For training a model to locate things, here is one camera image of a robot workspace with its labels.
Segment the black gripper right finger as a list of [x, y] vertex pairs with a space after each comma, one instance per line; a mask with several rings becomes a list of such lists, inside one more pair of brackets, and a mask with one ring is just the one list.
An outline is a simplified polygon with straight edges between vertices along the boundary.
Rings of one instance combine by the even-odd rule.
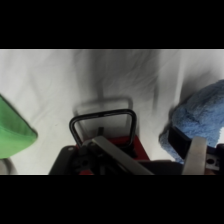
[[205, 138], [190, 139], [176, 127], [169, 129], [168, 142], [184, 160], [183, 175], [202, 175], [206, 169], [224, 175], [224, 144], [210, 147]]

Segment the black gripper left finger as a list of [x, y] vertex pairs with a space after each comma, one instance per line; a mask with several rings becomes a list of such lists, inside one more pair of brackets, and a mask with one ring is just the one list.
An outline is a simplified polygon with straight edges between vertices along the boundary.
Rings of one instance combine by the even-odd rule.
[[58, 154], [50, 175], [152, 175], [103, 136], [88, 140], [80, 148], [65, 146]]

